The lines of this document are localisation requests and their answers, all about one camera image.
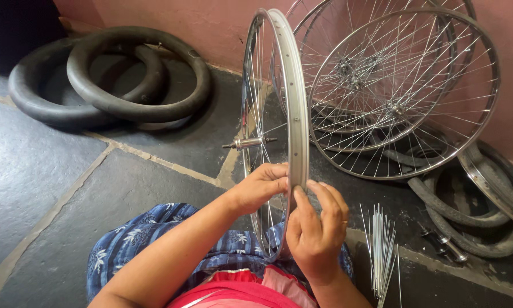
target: finger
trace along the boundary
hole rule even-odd
[[[308,180],[307,186],[317,196],[323,211],[321,212],[321,221],[323,222],[323,238],[335,238],[335,234],[342,226],[342,210],[332,196],[332,194],[314,180]]]
[[[300,211],[296,208],[289,215],[289,222],[287,224],[287,233],[285,234],[285,238],[287,239],[287,244],[291,249],[294,249],[296,246],[298,246],[298,242],[300,241],[300,236],[302,234],[299,213]]]
[[[296,209],[299,211],[300,227],[305,234],[304,236],[321,238],[321,221],[309,202],[308,196],[298,185],[294,187],[293,195],[297,205]]]
[[[265,182],[265,193],[267,196],[273,196],[278,193],[285,193],[289,190],[287,183],[289,182],[288,177],[282,177],[280,179],[276,179],[274,181],[266,181]]]
[[[276,180],[289,174],[289,165],[264,163],[256,169],[263,180]]]
[[[342,197],[342,194],[336,190],[336,188],[328,185],[324,182],[319,182],[322,186],[325,186],[325,188],[331,193],[331,195],[334,197],[338,205],[340,206],[340,209],[342,210],[342,220],[347,223],[349,220],[349,207],[348,204],[346,204],[346,201]]]

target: black rubber tube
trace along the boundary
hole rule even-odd
[[[433,182],[436,183],[444,170],[445,169],[438,169],[432,171],[426,176],[426,180],[430,180],[430,178],[432,178]],[[511,221],[511,218],[509,218],[501,211],[485,214],[482,216],[465,215],[464,213],[453,209],[448,204],[445,204],[442,200],[440,200],[435,194],[435,187],[428,187],[428,185],[425,185],[424,182],[422,182],[422,180],[419,178],[411,178],[409,180],[409,186],[418,195],[418,197],[420,197],[420,199],[425,202],[426,206],[433,208],[440,215],[450,219],[451,221],[458,222],[461,225],[479,228],[492,228],[501,226],[508,221]]]
[[[432,187],[435,187],[436,185],[435,178],[428,178],[424,182],[429,189],[433,189]],[[435,226],[437,226],[445,236],[451,238],[459,248],[462,248],[468,253],[476,256],[482,256],[484,258],[502,258],[513,254],[513,226],[506,236],[499,242],[493,244],[480,244],[465,238],[464,235],[456,231],[456,229],[454,229],[449,222],[432,207],[427,204],[425,207],[427,208],[429,217]]]
[[[128,102],[103,91],[89,78],[89,64],[103,50],[117,43],[161,45],[181,56],[194,70],[194,92],[180,102],[146,106]],[[205,61],[181,39],[146,27],[114,27],[92,33],[75,46],[66,66],[68,79],[84,100],[98,109],[135,122],[162,123],[187,117],[205,103],[210,92],[210,73]]]
[[[44,74],[66,62],[78,42],[79,39],[69,38],[54,41],[34,50],[14,67],[9,75],[9,94],[21,111],[47,125],[74,129],[105,125],[118,120],[92,105],[63,106],[49,102],[38,94],[38,85]],[[157,53],[147,46],[122,46],[121,50],[122,53],[133,54],[146,65],[143,81],[122,98],[148,104],[160,91],[164,79],[163,64]]]

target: bicycle wheel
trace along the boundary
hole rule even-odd
[[[280,72],[278,93],[272,80]],[[261,251],[272,262],[290,256],[284,230],[296,208],[292,188],[300,185],[305,190],[309,174],[308,114],[300,57],[293,31],[276,9],[259,9],[253,18],[242,87],[242,129],[233,147],[242,152],[245,175],[263,163],[289,162],[287,198],[275,196],[251,215]],[[280,97],[285,97],[285,115]]]
[[[449,32],[456,35],[449,38]],[[454,158],[478,137],[498,87],[498,57],[474,20],[444,9],[397,11],[351,33],[323,62],[308,97],[312,139],[347,173],[375,180],[412,177]],[[320,105],[331,110],[326,117],[315,112]],[[336,116],[346,118],[328,121]],[[356,121],[356,129],[344,126]],[[435,150],[430,139],[446,149]],[[414,163],[384,155],[396,152]],[[417,158],[424,161],[417,164]]]
[[[443,7],[466,14],[476,19],[470,0],[401,0],[401,1],[345,1],[345,0],[298,0],[287,12],[287,19],[294,28],[299,45],[300,58],[309,93],[315,75],[321,64],[332,52],[334,46],[359,27],[394,11],[410,8]],[[447,29],[449,38],[455,36],[453,29]],[[471,52],[466,53],[466,61],[471,60]],[[322,116],[326,111],[318,110]],[[338,115],[328,120],[340,121]]]

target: person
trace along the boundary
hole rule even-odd
[[[351,280],[349,209],[332,186],[307,182],[320,215],[294,187],[285,235],[293,260],[269,264],[253,232],[228,230],[287,193],[288,170],[263,164],[200,210],[159,204],[105,234],[89,256],[89,307],[370,308]]]

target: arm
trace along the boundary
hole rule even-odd
[[[146,247],[102,288],[89,308],[164,307],[233,221],[287,191],[288,168],[261,165]]]
[[[287,243],[321,308],[371,308],[338,264],[346,237],[348,205],[332,186],[308,180],[307,186],[323,211],[317,215],[300,186],[294,190],[298,207],[291,213]]]

